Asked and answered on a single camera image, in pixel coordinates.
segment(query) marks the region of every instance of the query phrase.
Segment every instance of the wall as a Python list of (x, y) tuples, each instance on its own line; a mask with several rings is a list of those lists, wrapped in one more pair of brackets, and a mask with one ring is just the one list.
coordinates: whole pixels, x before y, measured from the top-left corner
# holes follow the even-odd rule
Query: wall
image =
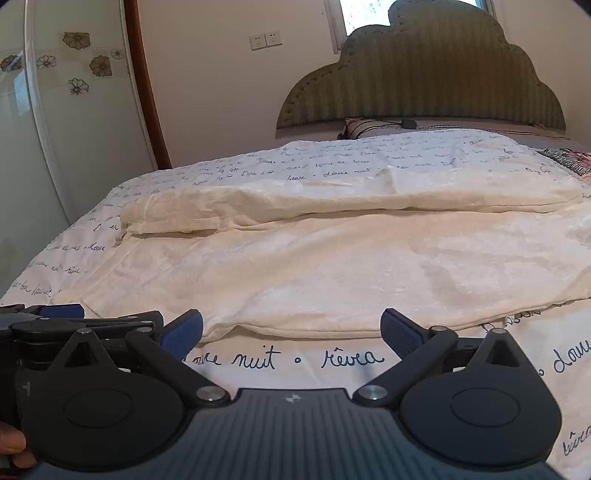
[[(494, 3), (509, 41), (558, 96), (569, 134), (591, 145), (591, 19), (572, 0)], [(173, 166), (285, 143), (275, 122), (287, 93), (338, 59), (322, 0), (141, 0), (139, 11)], [(250, 50), (250, 35), (277, 29), (282, 46)]]
[(567, 135), (591, 147), (591, 17), (572, 0), (493, 1), (507, 40), (558, 97)]
[[(306, 73), (338, 60), (322, 0), (140, 0), (148, 70), (173, 166), (273, 148)], [(283, 45), (248, 37), (280, 30)]]

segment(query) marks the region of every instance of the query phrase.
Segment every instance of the logo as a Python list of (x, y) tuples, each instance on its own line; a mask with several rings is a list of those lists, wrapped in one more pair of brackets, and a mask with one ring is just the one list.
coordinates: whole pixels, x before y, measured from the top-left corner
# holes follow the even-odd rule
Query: logo
[(291, 395), (289, 395), (288, 397), (285, 397), (285, 399), (291, 403), (298, 403), (300, 400), (302, 400), (302, 397), (300, 397), (298, 394), (296, 393), (292, 393)]

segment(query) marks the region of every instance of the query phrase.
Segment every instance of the finger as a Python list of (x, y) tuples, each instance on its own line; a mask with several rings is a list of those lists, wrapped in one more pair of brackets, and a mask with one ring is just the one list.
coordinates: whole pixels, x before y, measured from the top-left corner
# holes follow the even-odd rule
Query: finger
[(37, 464), (33, 453), (29, 448), (26, 448), (23, 452), (17, 453), (12, 456), (12, 463), (19, 468), (30, 468)]
[(22, 432), (15, 427), (0, 422), (0, 453), (10, 455), (22, 452), (27, 446), (27, 441)]

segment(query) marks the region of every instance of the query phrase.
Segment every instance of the wooden door frame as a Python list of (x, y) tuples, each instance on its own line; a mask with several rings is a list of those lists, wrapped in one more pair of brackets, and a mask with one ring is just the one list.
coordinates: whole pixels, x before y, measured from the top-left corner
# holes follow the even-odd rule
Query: wooden door frame
[(129, 53), (131, 55), (131, 62), (135, 76), (135, 84), (138, 89), (139, 102), (144, 113), (144, 121), (152, 150), (156, 159), (156, 164), (160, 170), (172, 168), (164, 136), (162, 135), (162, 128), (160, 127), (160, 120), (158, 119), (158, 112), (156, 110), (156, 103), (154, 102), (154, 93), (152, 92), (152, 85), (150, 83), (150, 74), (148, 72), (148, 65), (144, 52), (144, 42), (142, 40), (142, 29), (139, 24), (139, 10), (138, 0), (123, 0), (125, 10), (125, 28), (127, 29), (127, 37), (129, 41)]

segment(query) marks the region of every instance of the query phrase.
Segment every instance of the wall socket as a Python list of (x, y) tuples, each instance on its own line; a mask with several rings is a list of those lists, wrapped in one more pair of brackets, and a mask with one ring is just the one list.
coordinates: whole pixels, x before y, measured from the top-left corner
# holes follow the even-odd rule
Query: wall socket
[(267, 42), (267, 47), (271, 47), (273, 45), (281, 45), (282, 41), (279, 30), (265, 33), (265, 41)]
[(258, 33), (249, 37), (251, 41), (251, 50), (259, 50), (265, 47), (274, 47), (275, 45), (283, 45), (281, 41), (281, 34), (279, 30), (266, 33)]
[(265, 48), (267, 46), (264, 33), (252, 35), (249, 39), (251, 41), (251, 50), (258, 50), (259, 48)]

